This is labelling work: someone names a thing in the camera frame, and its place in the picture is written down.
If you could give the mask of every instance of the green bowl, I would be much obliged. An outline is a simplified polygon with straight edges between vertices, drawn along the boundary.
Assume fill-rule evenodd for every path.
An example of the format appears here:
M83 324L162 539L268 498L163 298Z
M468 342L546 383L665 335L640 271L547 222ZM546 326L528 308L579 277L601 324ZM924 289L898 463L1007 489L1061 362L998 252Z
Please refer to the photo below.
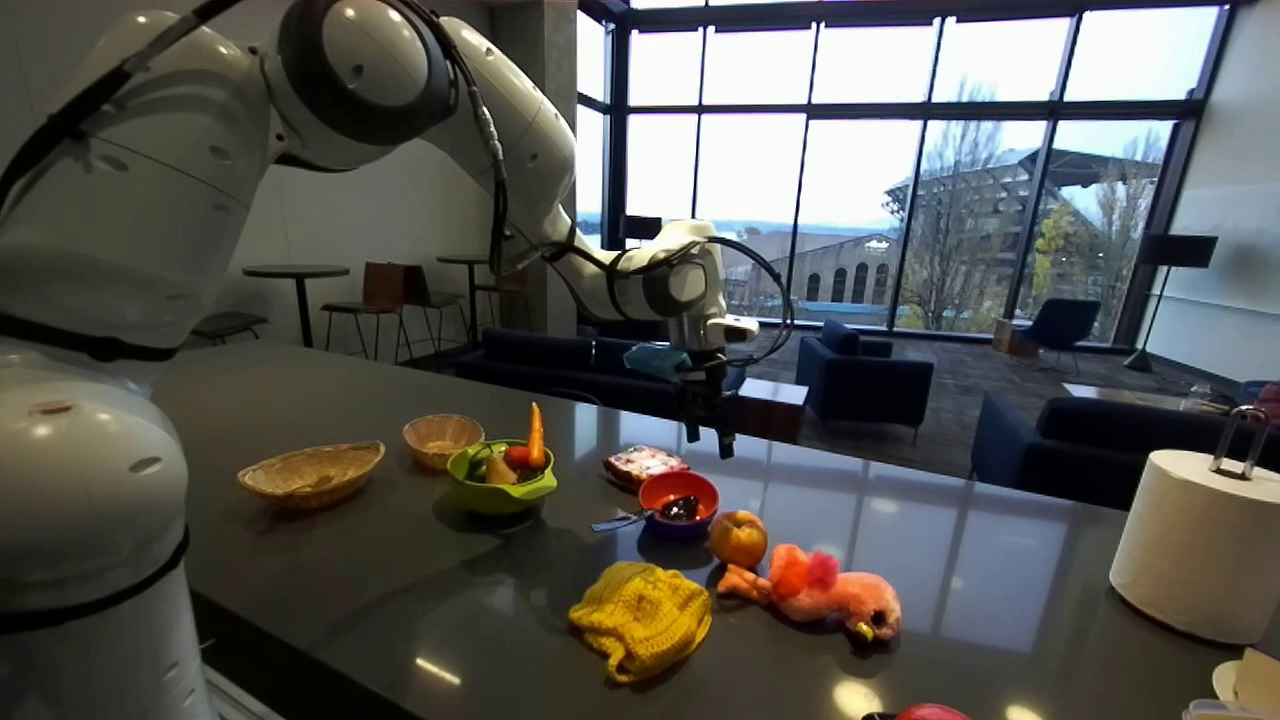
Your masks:
M447 481L454 481L454 498L464 506L464 510L477 510L477 517L521 517L521 510L534 510L539 506L560 485L556 485L556 455L547 455L547 467L537 471L537 474L523 474L521 485L484 485L484 481L473 481L473 461L484 455L484 450L506 450L510 445L473 445L464 450L454 450L447 455Z

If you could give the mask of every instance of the orange toy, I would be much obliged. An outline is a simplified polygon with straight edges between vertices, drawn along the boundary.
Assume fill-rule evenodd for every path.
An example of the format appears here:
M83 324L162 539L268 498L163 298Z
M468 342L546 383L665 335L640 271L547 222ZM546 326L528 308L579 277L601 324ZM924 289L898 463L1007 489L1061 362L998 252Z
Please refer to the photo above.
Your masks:
M775 544L768 575L723 564L717 596L773 604L792 624L846 624L861 641L891 641L906 624L898 586L877 570L840 570L835 554Z

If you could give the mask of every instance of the black countertop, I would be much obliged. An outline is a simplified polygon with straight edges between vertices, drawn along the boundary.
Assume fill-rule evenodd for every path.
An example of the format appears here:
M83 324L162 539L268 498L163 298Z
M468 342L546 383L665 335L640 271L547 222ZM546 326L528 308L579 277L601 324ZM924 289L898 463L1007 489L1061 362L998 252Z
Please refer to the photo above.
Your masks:
M1107 506L753 435L720 461L714 430L689 445L677 420L278 342L190 350L155 398L194 461L190 575L214 664L294 708L283 715L327 715L316 704L355 695L367 700L361 715L826 720L879 695L972 715L1163 720L1213 695L1213 668L1239 654L1145 619L1107 586L1124 528ZM447 481L420 474L401 445L401 424L425 412L473 412L512 435L528 398L546 405L560 461L560 490L534 518L459 517ZM238 467L327 438L388 445L355 498L274 517L238 489ZM906 596L906 637L861 652L766 608L717 608L684 668L646 691L612 689L606 660L569 633L569 604L621 554L695 581L714 568L704 553L640 553L640 528L617 518L636 505L606 481L606 455L629 445L679 450L717 481L720 506L757 506L775 539L886 570ZM247 648L282 652L278 668Z

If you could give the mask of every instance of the paper towel roll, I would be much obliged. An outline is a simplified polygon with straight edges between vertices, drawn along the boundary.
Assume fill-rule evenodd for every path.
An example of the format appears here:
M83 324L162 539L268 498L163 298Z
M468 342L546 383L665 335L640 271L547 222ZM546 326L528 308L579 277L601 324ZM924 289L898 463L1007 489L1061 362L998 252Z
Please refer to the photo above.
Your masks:
M1280 604L1280 474L1231 481L1206 450L1154 450L1107 581L1182 633L1263 641Z

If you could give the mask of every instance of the yellow towel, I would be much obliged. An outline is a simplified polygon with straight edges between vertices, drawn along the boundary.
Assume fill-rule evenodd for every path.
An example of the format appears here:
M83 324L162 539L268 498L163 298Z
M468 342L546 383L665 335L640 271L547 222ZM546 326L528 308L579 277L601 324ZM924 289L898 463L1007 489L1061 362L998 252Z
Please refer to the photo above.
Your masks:
M569 608L569 624L606 654L617 683L646 683L704 645L714 590L679 570L617 560Z

